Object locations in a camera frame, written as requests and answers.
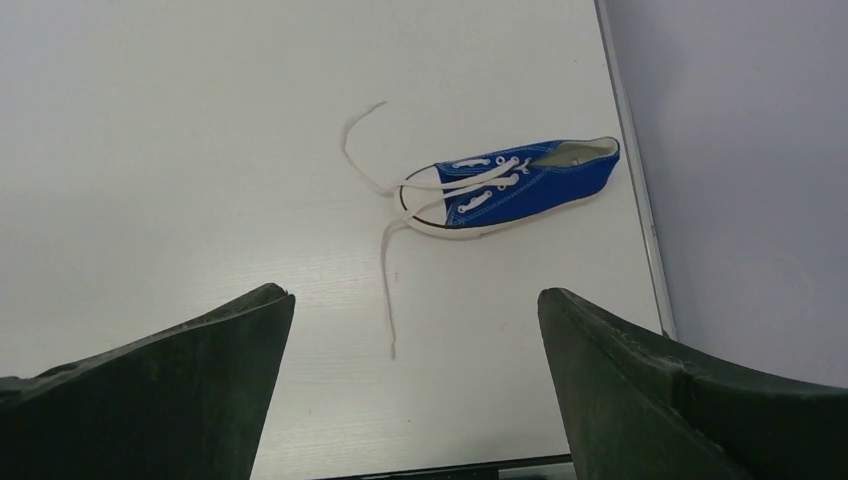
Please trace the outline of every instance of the sneaker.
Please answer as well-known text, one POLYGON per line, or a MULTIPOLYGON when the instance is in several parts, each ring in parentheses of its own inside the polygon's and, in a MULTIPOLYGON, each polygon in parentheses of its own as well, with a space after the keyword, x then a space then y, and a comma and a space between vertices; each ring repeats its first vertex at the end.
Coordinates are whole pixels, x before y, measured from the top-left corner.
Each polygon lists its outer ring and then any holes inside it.
POLYGON ((603 137, 552 140, 436 163, 398 185, 395 206, 420 232, 474 238, 592 197, 604 188, 619 157, 618 141, 603 137))

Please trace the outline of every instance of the white table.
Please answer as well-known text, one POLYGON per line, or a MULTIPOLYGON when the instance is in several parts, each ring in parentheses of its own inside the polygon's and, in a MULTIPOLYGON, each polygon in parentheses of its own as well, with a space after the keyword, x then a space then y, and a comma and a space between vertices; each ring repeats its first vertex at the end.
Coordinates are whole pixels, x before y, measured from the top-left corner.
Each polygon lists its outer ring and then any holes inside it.
POLYGON ((660 330, 650 212, 624 155, 597 199, 520 228, 396 233, 391 361, 392 204, 338 150, 345 120, 382 99, 351 150, 384 183, 622 138, 590 0, 3 2, 0 92, 0 372, 276 282, 297 308, 254 478, 566 453, 539 291, 660 330))

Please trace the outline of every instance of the gray surface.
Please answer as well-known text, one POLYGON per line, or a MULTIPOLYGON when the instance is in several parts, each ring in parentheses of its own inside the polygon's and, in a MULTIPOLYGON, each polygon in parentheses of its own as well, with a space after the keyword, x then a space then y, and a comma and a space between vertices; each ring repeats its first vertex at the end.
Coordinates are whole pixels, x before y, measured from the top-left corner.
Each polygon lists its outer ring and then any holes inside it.
POLYGON ((681 341, 848 386, 848 2, 608 2, 681 341))

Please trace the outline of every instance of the white rubber sole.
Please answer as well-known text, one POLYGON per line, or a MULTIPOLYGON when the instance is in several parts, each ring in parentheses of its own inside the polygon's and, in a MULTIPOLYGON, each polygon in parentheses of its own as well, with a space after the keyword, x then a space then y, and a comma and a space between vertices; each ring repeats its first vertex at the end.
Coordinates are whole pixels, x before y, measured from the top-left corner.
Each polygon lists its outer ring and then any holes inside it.
MULTIPOLYGON (((588 197, 583 197, 577 200, 573 200, 568 203, 563 203, 562 205, 558 205, 554 208, 545 210, 544 212, 537 213, 536 215, 531 215, 529 217, 520 218, 518 220, 512 220, 509 222, 498 223, 495 225, 486 225, 483 227, 468 227, 468 228, 442 228, 433 226, 428 223, 423 223, 417 220, 415 217, 406 220, 406 224, 410 227, 418 230, 419 232, 430 235, 431 237, 439 237, 439 238, 447 238, 450 240, 469 240, 472 238, 478 238, 488 233, 493 233, 498 230, 505 230, 507 228, 515 227, 523 222, 528 222, 538 217, 544 217, 555 213, 560 210, 567 210, 571 207, 576 207, 582 205, 586 202, 591 201, 593 198, 598 196, 601 192, 589 195, 588 197)), ((406 209, 403 208, 403 204, 400 201, 400 194, 395 193, 395 210, 398 211, 399 214, 403 215, 406 213, 406 209)))

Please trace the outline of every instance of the shoe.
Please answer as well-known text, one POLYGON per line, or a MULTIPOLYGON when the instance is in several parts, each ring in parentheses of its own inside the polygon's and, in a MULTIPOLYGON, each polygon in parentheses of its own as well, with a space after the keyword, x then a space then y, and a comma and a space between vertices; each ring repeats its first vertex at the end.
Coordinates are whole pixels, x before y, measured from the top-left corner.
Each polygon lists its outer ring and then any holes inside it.
POLYGON ((395 207, 409 226, 428 235, 474 238, 592 197, 619 158, 618 141, 603 137, 436 163, 398 186, 395 207))

